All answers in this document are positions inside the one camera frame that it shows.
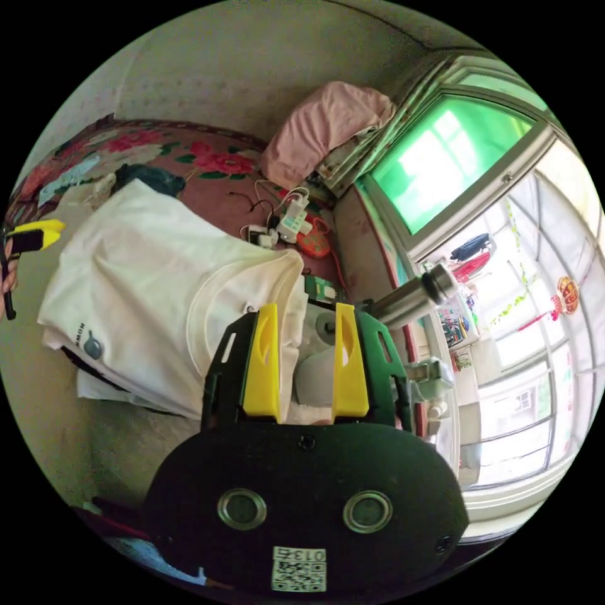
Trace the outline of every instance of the printed logo on shirt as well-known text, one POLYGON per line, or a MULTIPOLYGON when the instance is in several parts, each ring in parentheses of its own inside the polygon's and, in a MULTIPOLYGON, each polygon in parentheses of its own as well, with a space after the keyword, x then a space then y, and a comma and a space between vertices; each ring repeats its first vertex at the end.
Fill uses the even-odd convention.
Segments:
POLYGON ((83 345, 84 353, 94 360, 101 359, 103 355, 103 345, 93 336, 92 330, 86 330, 86 325, 81 323, 78 328, 78 334, 76 335, 76 346, 80 348, 82 342, 82 336, 85 332, 88 332, 88 338, 83 345))

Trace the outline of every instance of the round sensor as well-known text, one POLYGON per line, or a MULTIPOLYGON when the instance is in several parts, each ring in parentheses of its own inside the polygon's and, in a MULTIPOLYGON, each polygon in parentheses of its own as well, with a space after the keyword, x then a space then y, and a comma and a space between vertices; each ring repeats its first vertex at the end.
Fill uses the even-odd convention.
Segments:
POLYGON ((223 523, 242 531, 258 527, 267 517, 265 501, 245 488, 225 492, 219 498, 217 511, 223 523))
POLYGON ((345 525, 359 533, 372 534, 382 529, 391 520, 393 505, 380 492, 356 493, 345 504, 343 519, 345 525))

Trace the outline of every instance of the green garland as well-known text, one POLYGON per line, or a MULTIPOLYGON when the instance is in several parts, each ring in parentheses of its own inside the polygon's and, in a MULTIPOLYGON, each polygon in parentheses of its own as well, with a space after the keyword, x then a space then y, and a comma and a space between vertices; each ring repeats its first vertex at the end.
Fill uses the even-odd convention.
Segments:
MULTIPOLYGON (((510 207, 510 202, 508 199, 506 200, 506 209, 509 215, 510 224, 512 225, 512 232, 515 236, 517 252, 521 254, 521 238, 519 237, 517 222, 515 221, 515 217, 512 215, 512 208, 510 207)), ((525 267, 523 266, 521 259, 519 259, 519 266, 521 267, 521 282, 523 283, 525 292, 517 296, 512 303, 509 303, 509 305, 501 313, 494 317, 494 319, 490 322, 491 326, 496 325, 503 317, 506 317, 512 309, 514 309, 518 304, 522 303, 529 296, 529 286, 533 285, 538 280, 537 275, 534 275, 531 281, 527 279, 527 273, 525 273, 525 267)))

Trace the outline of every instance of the hanging decoration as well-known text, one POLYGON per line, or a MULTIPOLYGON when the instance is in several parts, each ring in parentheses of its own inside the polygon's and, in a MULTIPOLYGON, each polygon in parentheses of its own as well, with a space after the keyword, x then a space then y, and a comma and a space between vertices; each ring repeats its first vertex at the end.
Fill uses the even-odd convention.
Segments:
POLYGON ((563 298, 565 313, 568 315, 575 313, 580 304, 580 289, 578 285, 571 277, 566 275, 558 281, 556 289, 563 298))
POLYGON ((580 289, 573 279, 567 275, 562 277, 557 282, 556 290, 557 293, 550 297, 554 308, 551 311, 542 313, 542 315, 539 315, 531 321, 528 321, 525 325, 522 325, 517 330, 518 332, 529 328, 532 324, 541 320, 542 317, 546 317, 547 315, 550 315, 550 318, 553 321, 556 321, 562 314, 571 315, 577 311, 580 304, 580 289))

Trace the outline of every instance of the white t-shirt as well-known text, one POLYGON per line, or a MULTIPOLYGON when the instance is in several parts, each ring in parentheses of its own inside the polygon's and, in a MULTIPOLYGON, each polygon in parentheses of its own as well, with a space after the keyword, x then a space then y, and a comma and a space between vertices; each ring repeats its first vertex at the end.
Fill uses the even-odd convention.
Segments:
MULTIPOLYGON (((66 245, 38 322, 44 344, 65 346, 158 409, 200 418, 212 357, 248 308, 276 303, 280 356, 297 356, 302 269, 298 252, 231 237, 135 180, 66 245)), ((282 390, 284 418, 290 395, 282 390)))

